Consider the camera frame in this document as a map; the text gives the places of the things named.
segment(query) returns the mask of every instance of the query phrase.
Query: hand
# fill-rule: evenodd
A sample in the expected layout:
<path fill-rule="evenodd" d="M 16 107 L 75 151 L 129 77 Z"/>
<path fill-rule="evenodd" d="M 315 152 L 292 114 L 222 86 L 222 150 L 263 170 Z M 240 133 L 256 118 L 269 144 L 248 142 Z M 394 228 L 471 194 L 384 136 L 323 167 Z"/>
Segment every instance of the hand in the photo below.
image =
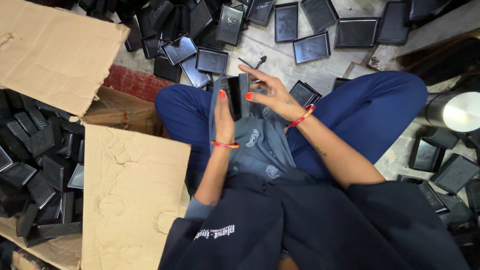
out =
<path fill-rule="evenodd" d="M 231 145 L 235 142 L 235 125 L 233 124 L 228 98 L 224 90 L 218 92 L 215 105 L 215 141 Z"/>
<path fill-rule="evenodd" d="M 239 69 L 250 74 L 252 81 L 260 80 L 260 82 L 250 85 L 250 90 L 267 91 L 266 95 L 247 93 L 245 98 L 248 101 L 268 106 L 290 122 L 296 121 L 305 114 L 305 109 L 290 95 L 280 79 L 244 65 L 239 65 Z"/>

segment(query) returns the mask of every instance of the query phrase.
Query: dark jacket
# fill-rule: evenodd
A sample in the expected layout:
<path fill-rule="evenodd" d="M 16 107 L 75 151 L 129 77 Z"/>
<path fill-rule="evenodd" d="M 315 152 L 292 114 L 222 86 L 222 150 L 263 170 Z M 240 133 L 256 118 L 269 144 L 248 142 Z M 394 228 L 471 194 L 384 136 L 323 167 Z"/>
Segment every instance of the dark jacket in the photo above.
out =
<path fill-rule="evenodd" d="M 351 185 L 346 192 L 294 169 L 272 181 L 227 179 L 205 220 L 177 218 L 160 270 L 276 269 L 282 250 L 305 269 L 468 269 L 414 184 Z"/>

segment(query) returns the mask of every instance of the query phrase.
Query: woman's left hand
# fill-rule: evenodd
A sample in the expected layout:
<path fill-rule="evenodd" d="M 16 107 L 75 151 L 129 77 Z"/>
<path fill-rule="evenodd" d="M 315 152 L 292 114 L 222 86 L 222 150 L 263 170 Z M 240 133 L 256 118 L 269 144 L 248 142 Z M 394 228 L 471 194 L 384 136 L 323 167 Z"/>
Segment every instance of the woman's left hand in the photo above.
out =
<path fill-rule="evenodd" d="M 224 90 L 218 92 L 215 105 L 215 141 L 231 145 L 235 142 L 235 125 L 233 123 L 227 94 Z"/>

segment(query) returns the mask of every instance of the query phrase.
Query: woman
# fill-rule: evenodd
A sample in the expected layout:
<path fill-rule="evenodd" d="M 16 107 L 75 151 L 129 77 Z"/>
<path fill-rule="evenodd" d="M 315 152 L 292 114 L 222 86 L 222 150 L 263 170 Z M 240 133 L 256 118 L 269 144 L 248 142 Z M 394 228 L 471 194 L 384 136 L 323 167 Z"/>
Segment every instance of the woman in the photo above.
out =
<path fill-rule="evenodd" d="M 373 166 L 425 104 L 418 77 L 362 76 L 312 112 L 278 78 L 239 69 L 266 92 L 245 95 L 260 106 L 248 119 L 233 122 L 219 84 L 157 95 L 170 137 L 192 144 L 190 175 L 203 173 L 159 269 L 468 269 L 419 189 Z"/>

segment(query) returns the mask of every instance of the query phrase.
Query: red brick wall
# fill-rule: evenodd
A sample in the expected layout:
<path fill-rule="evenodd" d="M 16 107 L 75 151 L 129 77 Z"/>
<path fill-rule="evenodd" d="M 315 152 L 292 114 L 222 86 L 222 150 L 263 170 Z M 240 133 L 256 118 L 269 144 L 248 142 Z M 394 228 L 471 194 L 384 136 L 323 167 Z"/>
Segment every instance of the red brick wall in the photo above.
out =
<path fill-rule="evenodd" d="M 154 102 L 156 93 L 166 87 L 175 84 L 152 74 L 135 71 L 131 68 L 112 64 L 110 75 L 104 80 L 103 85 L 136 96 L 143 100 Z"/>

